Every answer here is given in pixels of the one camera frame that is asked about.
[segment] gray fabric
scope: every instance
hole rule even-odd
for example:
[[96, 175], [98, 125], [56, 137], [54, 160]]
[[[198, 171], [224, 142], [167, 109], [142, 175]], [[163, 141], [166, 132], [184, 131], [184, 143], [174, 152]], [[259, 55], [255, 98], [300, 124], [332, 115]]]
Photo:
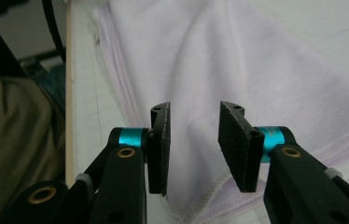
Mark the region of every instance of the gray fabric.
[[0, 77], [0, 215], [23, 190], [63, 169], [59, 109], [33, 81]]

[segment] white cloth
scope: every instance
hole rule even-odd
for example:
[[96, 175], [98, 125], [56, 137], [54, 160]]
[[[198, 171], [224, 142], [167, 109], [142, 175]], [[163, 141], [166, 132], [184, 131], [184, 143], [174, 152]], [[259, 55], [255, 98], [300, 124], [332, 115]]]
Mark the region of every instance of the white cloth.
[[171, 102], [177, 222], [225, 221], [261, 201], [263, 177], [256, 194], [230, 178], [217, 142], [221, 100], [242, 105], [254, 126], [287, 126], [328, 166], [349, 159], [349, 60], [311, 49], [274, 13], [246, 0], [112, 0], [95, 18], [129, 124], [149, 127], [149, 108]]

